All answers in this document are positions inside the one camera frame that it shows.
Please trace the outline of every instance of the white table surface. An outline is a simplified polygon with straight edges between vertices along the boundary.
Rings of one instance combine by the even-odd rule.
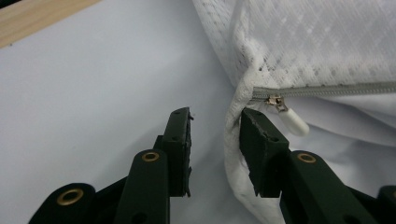
[[[223,167],[233,97],[190,1],[103,0],[0,49],[0,223],[27,223],[57,188],[128,174],[190,106],[191,198],[172,223],[258,223]]]

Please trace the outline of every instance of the zipper pull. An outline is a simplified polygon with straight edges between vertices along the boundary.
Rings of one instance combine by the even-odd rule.
[[[270,95],[265,100],[268,105],[273,105],[277,112],[279,112],[280,119],[291,133],[297,136],[305,136],[309,133],[308,124],[298,116],[293,109],[285,105],[285,99],[278,95]]]

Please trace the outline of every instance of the wooden surface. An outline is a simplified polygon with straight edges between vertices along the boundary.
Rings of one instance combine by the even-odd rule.
[[[100,0],[22,0],[0,9],[0,48]]]

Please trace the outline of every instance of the white cloth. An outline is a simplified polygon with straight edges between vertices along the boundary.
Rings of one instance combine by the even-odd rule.
[[[302,139],[290,135],[263,103],[250,101],[256,87],[330,90],[369,83],[369,91],[375,83],[390,83],[395,90],[396,2],[195,0],[194,4],[237,86],[226,116],[227,176],[236,198],[262,223],[282,223],[283,218],[278,199],[257,198],[248,178],[238,142],[245,106],[264,111],[288,137],[290,149],[318,153],[349,186],[375,196],[380,186],[396,185],[396,175],[389,171],[396,168],[394,93],[287,98],[287,105],[313,129]]]

